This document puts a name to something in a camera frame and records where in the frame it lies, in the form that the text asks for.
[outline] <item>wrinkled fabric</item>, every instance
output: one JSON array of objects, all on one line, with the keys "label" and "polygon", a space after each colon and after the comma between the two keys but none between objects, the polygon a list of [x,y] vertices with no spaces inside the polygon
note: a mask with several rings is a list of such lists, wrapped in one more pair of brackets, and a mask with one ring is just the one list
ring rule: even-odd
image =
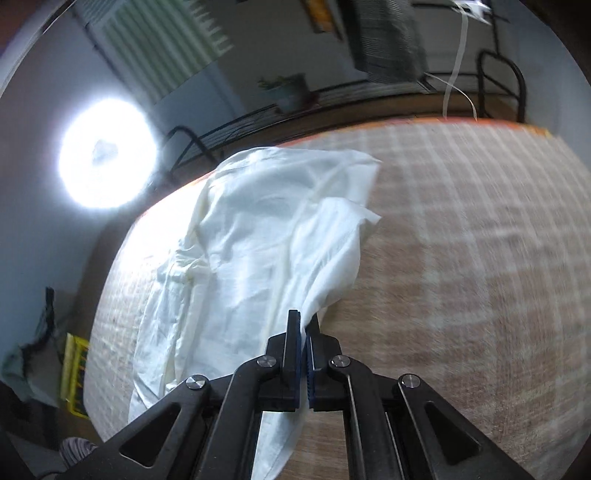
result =
[{"label": "wrinkled fabric", "polygon": [[[129,421],[189,375],[222,377],[262,355],[290,309],[304,335],[312,315],[352,287],[379,220],[365,208],[378,166],[352,150],[256,148],[203,182],[141,320]],[[253,478],[281,471],[305,411],[264,413]]]}]

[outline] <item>wall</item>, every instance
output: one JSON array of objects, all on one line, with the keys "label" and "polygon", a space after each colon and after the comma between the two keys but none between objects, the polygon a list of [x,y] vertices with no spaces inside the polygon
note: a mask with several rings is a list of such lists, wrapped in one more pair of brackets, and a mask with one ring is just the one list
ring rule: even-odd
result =
[{"label": "wall", "polygon": [[126,91],[69,15],[22,61],[0,97],[0,359],[29,342],[44,287],[75,293],[113,212],[71,200],[57,172],[60,141],[78,112]]},{"label": "wall", "polygon": [[[217,64],[247,110],[270,103],[257,88],[261,76],[270,79],[304,72],[313,90],[366,77],[354,69],[346,42],[332,33],[312,31],[300,0],[207,0],[207,6],[235,45]],[[430,70],[451,71],[460,15],[441,9],[415,9],[415,15]],[[492,46],[491,28],[470,20],[462,71],[475,72],[476,52]],[[476,84],[460,78],[458,86],[474,89]]]},{"label": "wall", "polygon": [[502,47],[525,77],[527,121],[562,137],[591,168],[591,86],[583,72],[550,27],[520,1],[495,5],[511,20],[501,24]]},{"label": "wall", "polygon": [[5,0],[0,2],[0,55],[8,41],[43,0]]},{"label": "wall", "polygon": [[310,89],[364,78],[345,44],[312,31],[300,0],[208,0],[207,8],[234,48],[217,61],[247,111],[270,102],[256,83],[304,72]]}]

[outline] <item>white wall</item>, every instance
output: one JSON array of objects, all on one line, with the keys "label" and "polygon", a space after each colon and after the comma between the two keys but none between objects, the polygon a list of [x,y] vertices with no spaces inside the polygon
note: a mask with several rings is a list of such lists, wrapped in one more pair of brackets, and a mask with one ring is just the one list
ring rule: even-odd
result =
[{"label": "white wall", "polygon": [[75,204],[57,172],[69,123],[105,96],[125,98],[126,91],[65,15],[0,97],[0,358],[32,340],[45,286],[76,292],[113,213]]},{"label": "white wall", "polygon": [[562,137],[591,168],[591,86],[569,51],[519,0],[496,0],[503,53],[519,66],[528,89],[527,121]]}]

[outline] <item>mattress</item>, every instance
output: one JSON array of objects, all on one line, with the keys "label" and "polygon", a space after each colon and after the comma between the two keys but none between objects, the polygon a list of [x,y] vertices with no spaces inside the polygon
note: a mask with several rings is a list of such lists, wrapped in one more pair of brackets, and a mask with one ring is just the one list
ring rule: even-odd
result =
[{"label": "mattress", "polygon": [[[369,204],[382,220],[323,332],[378,374],[420,375],[536,478],[560,478],[591,430],[589,171],[545,131],[492,121],[385,121],[285,146],[383,162]],[[105,440],[126,425],[139,322],[198,190],[142,215],[106,280],[84,389]],[[281,476],[348,478],[338,414],[309,415]]]}]

